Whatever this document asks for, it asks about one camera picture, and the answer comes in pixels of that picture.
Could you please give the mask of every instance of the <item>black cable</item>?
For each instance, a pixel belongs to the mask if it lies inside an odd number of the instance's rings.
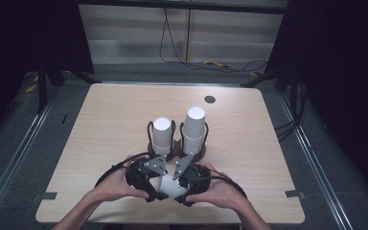
[[[288,122],[288,123],[286,123],[286,124],[284,124],[284,125],[282,125],[282,126],[277,126],[277,127],[275,127],[274,129],[275,130],[278,130],[278,129],[282,129],[283,127],[288,127],[290,124],[292,124],[293,122],[295,122],[295,120],[292,120],[291,122]]]
[[[306,100],[307,100],[307,89],[303,86],[302,83],[300,83],[300,100],[301,100],[300,112],[294,118],[293,121],[291,121],[287,124],[287,125],[291,124],[291,127],[289,127],[286,131],[284,131],[284,132],[277,135],[277,137],[279,138],[279,142],[282,142],[284,139],[286,139],[292,133],[292,131],[294,131],[298,127],[298,125],[300,124],[301,119],[303,117],[305,104],[306,104]]]
[[[229,176],[227,176],[227,175],[225,175],[225,174],[223,174],[223,173],[221,173],[221,172],[217,172],[217,171],[215,171],[215,170],[210,170],[210,169],[208,169],[208,170],[209,170],[209,171],[211,171],[211,172],[214,172],[214,173],[220,174],[221,176],[226,177],[227,179],[232,180],[231,178],[229,178]]]
[[[252,71],[259,70],[259,69],[261,69],[261,68],[263,68],[267,65],[266,60],[252,60],[252,61],[249,61],[248,63],[246,63],[246,65],[243,66],[242,69],[232,69],[232,68],[218,69],[218,68],[208,68],[208,67],[199,66],[199,65],[192,64],[192,63],[184,62],[184,61],[181,60],[181,58],[178,56],[177,51],[175,50],[172,30],[170,29],[169,18],[167,16],[167,9],[164,9],[164,14],[165,14],[165,20],[164,20],[163,33],[162,33],[162,37],[161,37],[161,41],[160,41],[160,48],[159,48],[159,56],[164,62],[181,63],[185,67],[190,68],[192,70],[212,70],[212,71],[217,71],[217,72],[221,72],[221,73],[252,72]],[[161,51],[162,51],[162,48],[163,48],[164,34],[165,34],[165,31],[166,31],[166,26],[169,30],[170,40],[172,42],[172,49],[174,50],[175,57],[178,59],[178,61],[167,61],[167,60],[163,59],[163,57],[161,55]],[[263,64],[261,66],[257,67],[257,68],[246,70],[247,66],[249,66],[251,63],[255,63],[255,62],[263,62]]]
[[[202,177],[199,179],[194,179],[194,180],[188,180],[188,181],[182,181],[185,183],[194,183],[194,182],[199,182],[199,181],[204,181],[204,180],[213,180],[213,179],[220,179],[223,180],[231,185],[233,185],[235,182],[231,179],[228,179],[226,176],[222,177],[222,176],[216,176],[216,175],[212,175],[212,176],[208,176],[208,177]]]
[[[108,171],[106,171],[97,181],[97,183],[95,184],[95,187],[97,187],[99,184],[101,184],[101,182],[103,182],[107,177],[109,177],[111,174],[115,173],[116,171],[118,171],[121,168],[125,168],[125,169],[129,169],[128,167],[125,167],[124,164],[126,162],[129,162],[131,160],[136,159],[139,156],[143,156],[143,155],[152,155],[149,152],[142,152],[142,153],[138,153],[136,155],[130,156],[128,159],[118,163],[117,165],[113,165]]]

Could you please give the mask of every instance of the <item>wooden table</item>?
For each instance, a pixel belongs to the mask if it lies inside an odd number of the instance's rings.
[[[206,96],[214,96],[216,101],[206,103]],[[111,165],[127,155],[147,151],[149,121],[168,117],[179,127],[192,105],[205,109],[210,128],[202,161],[211,162],[240,184],[265,221],[304,221],[298,197],[285,194],[295,188],[259,90],[105,83],[91,86],[47,188],[57,197],[41,201],[36,219],[60,221]],[[174,139],[180,139],[178,129]],[[169,173],[173,173],[174,161],[169,163]],[[146,203],[133,197],[103,203],[90,221],[240,222],[232,210],[208,203],[189,208],[172,199]]]

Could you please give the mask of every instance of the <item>wire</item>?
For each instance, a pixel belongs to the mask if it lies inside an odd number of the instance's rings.
[[[202,178],[198,178],[198,179],[194,179],[194,180],[183,181],[183,182],[185,182],[185,183],[194,183],[194,182],[199,182],[199,181],[204,181],[204,180],[213,180],[213,179],[220,179],[220,180],[223,180],[223,181],[225,181],[229,184],[232,184],[232,185],[235,183],[233,180],[226,178],[226,176],[222,177],[222,176],[215,176],[215,175],[208,176],[208,177],[202,177]]]
[[[292,133],[292,131],[294,131],[298,127],[303,117],[305,104],[307,100],[307,89],[301,82],[300,82],[300,100],[301,100],[301,108],[298,115],[291,122],[275,128],[280,129],[283,127],[287,127],[288,125],[291,125],[291,127],[289,127],[286,131],[277,135],[277,137],[279,138],[279,142],[282,142],[284,139],[286,139]]]
[[[142,152],[142,153],[138,153],[136,155],[132,155],[128,159],[126,159],[126,160],[122,161],[121,163],[119,163],[118,165],[124,165],[126,162],[129,162],[131,160],[136,159],[139,156],[144,156],[144,155],[151,155],[151,153],[149,153],[149,152]]]
[[[215,170],[210,170],[210,169],[208,169],[208,170],[209,170],[209,171],[211,171],[211,172],[214,172],[214,173],[220,174],[221,176],[223,176],[223,177],[225,177],[225,178],[227,178],[227,179],[229,179],[229,180],[232,180],[231,178],[229,178],[229,176],[227,176],[227,175],[223,174],[222,172],[217,172],[217,171],[215,171]]]
[[[165,20],[164,20],[163,33],[162,33],[162,37],[161,37],[161,41],[160,41],[160,48],[159,48],[159,56],[160,56],[160,58],[164,62],[168,62],[168,63],[181,63],[185,67],[190,68],[192,70],[212,70],[212,71],[217,71],[217,72],[221,72],[221,73],[252,72],[252,71],[256,71],[256,70],[262,69],[263,67],[265,67],[267,65],[267,61],[266,60],[252,60],[252,61],[247,62],[246,65],[244,65],[242,69],[232,69],[232,68],[229,68],[229,69],[218,69],[218,68],[208,68],[208,67],[204,67],[204,66],[195,65],[195,64],[192,64],[192,63],[189,63],[189,62],[184,62],[184,61],[181,60],[181,58],[179,57],[177,51],[175,50],[175,45],[174,45],[174,41],[173,41],[172,30],[170,29],[169,18],[167,16],[167,9],[164,9],[164,15],[165,15]],[[174,50],[175,57],[178,59],[178,61],[167,61],[161,55],[161,52],[162,52],[162,49],[163,49],[163,41],[164,41],[166,26],[167,26],[168,31],[169,31],[170,41],[172,43],[172,49]],[[246,70],[247,66],[249,66],[252,63],[256,63],[256,62],[262,62],[263,64],[260,65],[257,68],[247,69]]]

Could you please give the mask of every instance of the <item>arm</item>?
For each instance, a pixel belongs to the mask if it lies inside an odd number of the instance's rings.
[[[211,171],[211,175],[217,175],[216,169],[209,163],[200,164]],[[234,210],[246,230],[266,230],[270,227],[256,212],[250,201],[243,197],[232,185],[222,180],[212,180],[207,192],[198,195],[189,195],[187,202],[209,202],[219,208]]]
[[[130,163],[127,162],[124,166],[128,167]],[[105,201],[114,201],[125,196],[148,198],[148,193],[127,185],[125,174],[126,169],[122,168],[107,177],[89,191],[53,229],[82,229],[95,209]]]

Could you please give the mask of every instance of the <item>white cup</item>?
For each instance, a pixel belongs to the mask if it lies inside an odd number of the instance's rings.
[[[153,121],[152,143],[158,149],[169,148],[172,144],[172,121],[165,117]]]
[[[205,134],[205,111],[201,107],[193,106],[187,111],[183,133],[189,138],[198,139]]]
[[[165,147],[165,148],[159,148],[157,147],[156,145],[152,144],[153,146],[153,150],[156,154],[159,154],[159,155],[166,155],[166,154],[169,154],[171,153],[171,146],[168,146],[168,147]]]
[[[179,186],[178,180],[173,180],[171,175],[160,176],[157,192],[163,193],[169,198],[176,198],[187,192],[187,189]]]
[[[202,144],[204,144],[204,136],[199,138],[190,138],[183,133],[184,145],[182,146],[183,152],[186,154],[197,154],[202,149]]]

